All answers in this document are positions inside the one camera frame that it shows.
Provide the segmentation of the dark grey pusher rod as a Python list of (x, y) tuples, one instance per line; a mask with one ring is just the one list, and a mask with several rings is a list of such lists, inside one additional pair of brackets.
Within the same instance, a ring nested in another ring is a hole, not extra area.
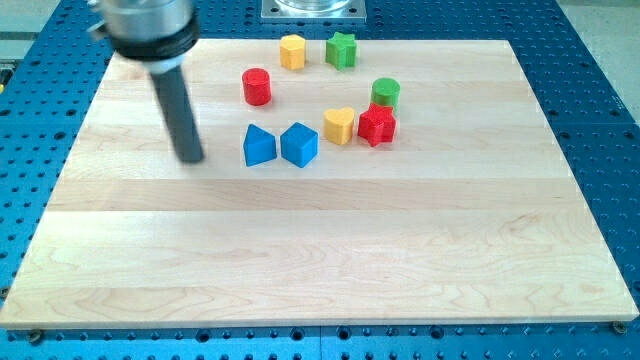
[(182, 163), (202, 161), (204, 153), (181, 67), (152, 74), (151, 80), (176, 157)]

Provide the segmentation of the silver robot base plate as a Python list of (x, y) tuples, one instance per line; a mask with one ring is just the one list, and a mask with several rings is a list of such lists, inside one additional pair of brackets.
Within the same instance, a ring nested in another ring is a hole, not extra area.
[(267, 23), (291, 21), (356, 21), (367, 18), (365, 0), (261, 0), (260, 18)]

